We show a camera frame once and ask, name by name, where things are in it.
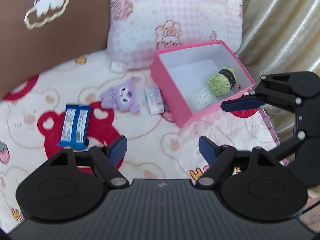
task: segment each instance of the gold curtain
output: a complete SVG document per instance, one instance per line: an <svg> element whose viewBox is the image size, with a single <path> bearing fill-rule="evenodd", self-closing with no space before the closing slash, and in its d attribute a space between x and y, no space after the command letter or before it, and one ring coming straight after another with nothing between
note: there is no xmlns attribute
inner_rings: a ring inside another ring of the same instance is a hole
<svg viewBox="0 0 320 240"><path fill-rule="evenodd" d="M320 75L320 0L244 0L243 37L237 52L256 84L263 74L310 70ZM267 106L283 141L294 115Z"/></svg>

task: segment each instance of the cartoon bear blanket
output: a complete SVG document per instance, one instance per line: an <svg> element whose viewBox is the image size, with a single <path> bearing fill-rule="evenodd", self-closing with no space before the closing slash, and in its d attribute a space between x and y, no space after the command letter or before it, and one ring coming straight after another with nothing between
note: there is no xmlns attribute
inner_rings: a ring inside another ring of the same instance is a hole
<svg viewBox="0 0 320 240"><path fill-rule="evenodd" d="M216 111L184 128L169 112L150 115L144 87L152 84L150 70L122 72L105 51L84 55L40 74L16 88L0 102L0 226L8 232L23 215L15 200L20 182L58 149L66 104L92 106L89 147L110 144L119 135L128 139L120 171L133 178L197 180L208 168L198 151L200 135L217 144L239 149L278 141L263 110L240 113ZM140 112L104 110L100 95L134 77Z"/></svg>

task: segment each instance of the brown pillow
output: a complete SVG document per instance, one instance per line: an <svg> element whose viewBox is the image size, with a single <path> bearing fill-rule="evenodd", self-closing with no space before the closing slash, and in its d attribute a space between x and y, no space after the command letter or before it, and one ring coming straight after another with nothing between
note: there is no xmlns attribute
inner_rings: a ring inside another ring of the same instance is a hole
<svg viewBox="0 0 320 240"><path fill-rule="evenodd" d="M0 0L0 99L21 82L106 47L109 0Z"/></svg>

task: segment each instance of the pink box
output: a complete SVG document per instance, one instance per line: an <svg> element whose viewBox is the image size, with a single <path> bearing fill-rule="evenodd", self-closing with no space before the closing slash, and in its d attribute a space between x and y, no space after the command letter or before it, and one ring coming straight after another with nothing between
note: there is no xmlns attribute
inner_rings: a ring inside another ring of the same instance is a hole
<svg viewBox="0 0 320 240"><path fill-rule="evenodd" d="M215 97L207 108L198 112L192 109L188 103L190 96L206 88L209 78L223 67L233 68L237 79L235 87L227 95ZM159 85L179 127L218 110L222 101L239 98L255 85L246 68L223 41L157 51L151 77Z"/></svg>

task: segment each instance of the gray gripper base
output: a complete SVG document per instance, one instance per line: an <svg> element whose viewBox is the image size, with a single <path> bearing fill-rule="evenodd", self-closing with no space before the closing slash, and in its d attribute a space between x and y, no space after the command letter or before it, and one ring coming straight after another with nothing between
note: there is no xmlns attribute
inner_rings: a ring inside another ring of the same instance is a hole
<svg viewBox="0 0 320 240"><path fill-rule="evenodd" d="M64 224L24 221L14 240L307 240L314 233L298 220L259 224L228 211L213 191L189 179L135 179L110 191L92 213Z"/></svg>

